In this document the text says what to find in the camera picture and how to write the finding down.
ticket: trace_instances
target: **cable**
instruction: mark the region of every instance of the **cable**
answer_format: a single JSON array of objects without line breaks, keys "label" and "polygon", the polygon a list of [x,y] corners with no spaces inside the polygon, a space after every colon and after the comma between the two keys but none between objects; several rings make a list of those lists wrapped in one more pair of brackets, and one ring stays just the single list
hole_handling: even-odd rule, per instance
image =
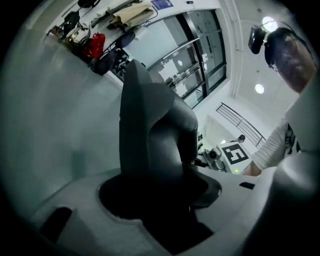
[{"label": "cable", "polygon": [[74,5],[72,5],[68,10],[66,10],[65,13],[62,14],[62,17],[65,16],[65,15],[67,14],[67,12],[69,12],[73,7],[75,7],[77,3],[78,3],[78,2],[76,2],[76,3],[75,3]]},{"label": "cable", "polygon": [[294,31],[293,29],[292,29],[292,27],[290,27],[287,23],[285,23],[285,22],[283,22],[283,21],[280,21],[280,20],[270,20],[270,21],[268,21],[268,22],[266,22],[266,23],[264,23],[264,24],[261,24],[260,26],[259,26],[259,28],[261,28],[262,26],[264,26],[264,25],[266,25],[266,24],[268,24],[268,23],[271,23],[271,22],[280,22],[280,23],[282,23],[282,24],[284,24],[284,25],[286,25],[287,27],[289,27],[289,29],[291,29],[292,31]]},{"label": "cable", "polygon": [[88,40],[91,36],[91,29],[90,29],[90,26],[88,26],[88,29],[89,29],[89,32],[88,32],[88,35],[86,36],[86,39]]},{"label": "cable", "polygon": [[111,52],[113,49],[111,49],[111,47],[113,46],[113,45],[115,45],[116,44],[116,42],[117,42],[117,40],[116,41],[114,41],[112,44],[110,44],[103,52],[102,52],[102,55],[101,55],[101,57],[99,57],[99,59],[102,59],[104,56],[106,56],[109,52]]},{"label": "cable", "polygon": [[92,5],[92,8],[96,7],[96,6],[100,3],[100,1],[101,1],[101,0],[98,0],[96,3],[94,3],[94,4]]},{"label": "cable", "polygon": [[159,16],[159,12],[158,12],[158,10],[157,10],[154,6],[152,6],[152,8],[155,10],[156,15],[155,15],[154,17],[152,17],[152,18],[148,19],[146,22],[142,23],[142,24],[141,24],[141,26],[144,26],[144,27],[149,26],[149,25],[150,25],[150,23],[151,23],[151,20],[153,20],[153,19],[155,19],[156,17],[158,17],[158,16]]},{"label": "cable", "polygon": [[88,12],[90,12],[91,10],[93,9],[93,7],[91,7],[91,9],[90,10],[88,10],[84,15],[82,15],[81,17],[80,17],[80,19],[82,19]]},{"label": "cable", "polygon": [[[119,38],[121,38],[122,36],[124,36],[126,33],[130,32],[130,31],[134,31],[134,30],[135,30],[136,28],[138,28],[139,26],[140,26],[140,25],[131,27],[127,32],[123,33]],[[114,40],[114,41],[103,51],[102,56],[111,51],[111,47],[114,46],[114,45],[117,43],[117,41],[119,40],[119,38],[117,38],[116,40]]]}]

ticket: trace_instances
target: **poster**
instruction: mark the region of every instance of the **poster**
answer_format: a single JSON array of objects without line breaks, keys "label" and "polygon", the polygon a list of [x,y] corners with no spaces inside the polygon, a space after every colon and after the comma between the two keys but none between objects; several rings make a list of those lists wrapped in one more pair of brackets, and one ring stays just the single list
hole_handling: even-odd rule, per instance
[{"label": "poster", "polygon": [[222,150],[224,151],[231,165],[234,165],[249,159],[249,157],[247,156],[247,154],[244,152],[244,150],[241,148],[239,144],[223,147]]},{"label": "poster", "polygon": [[174,5],[170,2],[170,0],[153,0],[151,3],[154,7],[160,11],[162,9],[173,7]]}]

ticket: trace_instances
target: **red bag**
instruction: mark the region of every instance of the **red bag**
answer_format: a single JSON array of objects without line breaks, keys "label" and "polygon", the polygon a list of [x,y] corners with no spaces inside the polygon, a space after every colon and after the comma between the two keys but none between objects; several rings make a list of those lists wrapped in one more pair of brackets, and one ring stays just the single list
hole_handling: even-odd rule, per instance
[{"label": "red bag", "polygon": [[104,34],[95,33],[82,53],[90,59],[100,58],[104,52],[105,41]]}]

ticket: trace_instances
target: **white sleeve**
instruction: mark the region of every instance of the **white sleeve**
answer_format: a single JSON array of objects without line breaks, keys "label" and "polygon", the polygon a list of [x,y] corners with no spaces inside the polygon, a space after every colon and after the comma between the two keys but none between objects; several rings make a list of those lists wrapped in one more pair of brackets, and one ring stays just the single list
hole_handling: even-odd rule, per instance
[{"label": "white sleeve", "polygon": [[284,159],[287,130],[288,122],[283,118],[262,147],[253,154],[252,161],[261,171],[277,166]]}]

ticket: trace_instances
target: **gray floor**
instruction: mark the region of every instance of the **gray floor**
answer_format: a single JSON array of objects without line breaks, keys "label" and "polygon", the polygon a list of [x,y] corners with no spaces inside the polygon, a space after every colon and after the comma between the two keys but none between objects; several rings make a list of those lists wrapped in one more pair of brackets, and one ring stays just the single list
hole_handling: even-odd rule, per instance
[{"label": "gray floor", "polygon": [[1,70],[1,181],[28,218],[60,188],[120,167],[121,88],[24,30]]}]

